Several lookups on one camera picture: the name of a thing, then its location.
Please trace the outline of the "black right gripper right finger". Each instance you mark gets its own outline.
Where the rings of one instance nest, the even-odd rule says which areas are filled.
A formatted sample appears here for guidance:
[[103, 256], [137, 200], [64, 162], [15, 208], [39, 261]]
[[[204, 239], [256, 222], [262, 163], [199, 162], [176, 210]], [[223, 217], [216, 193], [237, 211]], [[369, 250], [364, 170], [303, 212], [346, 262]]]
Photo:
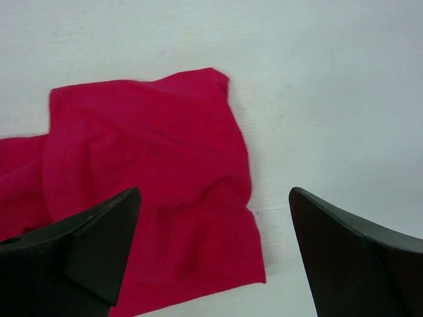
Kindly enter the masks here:
[[421, 316], [422, 240], [303, 188], [289, 207], [318, 316]]

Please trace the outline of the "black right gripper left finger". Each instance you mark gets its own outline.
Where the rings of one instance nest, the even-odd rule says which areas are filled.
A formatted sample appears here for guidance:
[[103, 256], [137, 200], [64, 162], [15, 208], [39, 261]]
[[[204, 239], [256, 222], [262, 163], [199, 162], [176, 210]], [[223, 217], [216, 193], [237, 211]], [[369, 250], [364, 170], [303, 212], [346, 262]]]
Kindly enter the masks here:
[[1, 242], [2, 316], [108, 316], [124, 279], [141, 195], [132, 187], [86, 211]]

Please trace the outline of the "crimson red t-shirt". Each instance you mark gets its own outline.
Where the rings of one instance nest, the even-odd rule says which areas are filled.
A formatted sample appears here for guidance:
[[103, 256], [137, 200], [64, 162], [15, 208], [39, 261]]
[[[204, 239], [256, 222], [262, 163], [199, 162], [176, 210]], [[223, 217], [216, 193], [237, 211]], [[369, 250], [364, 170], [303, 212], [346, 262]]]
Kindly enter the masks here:
[[212, 68], [53, 89], [47, 134], [1, 140], [1, 238], [136, 186], [141, 212], [113, 316], [264, 283], [248, 152], [228, 94]]

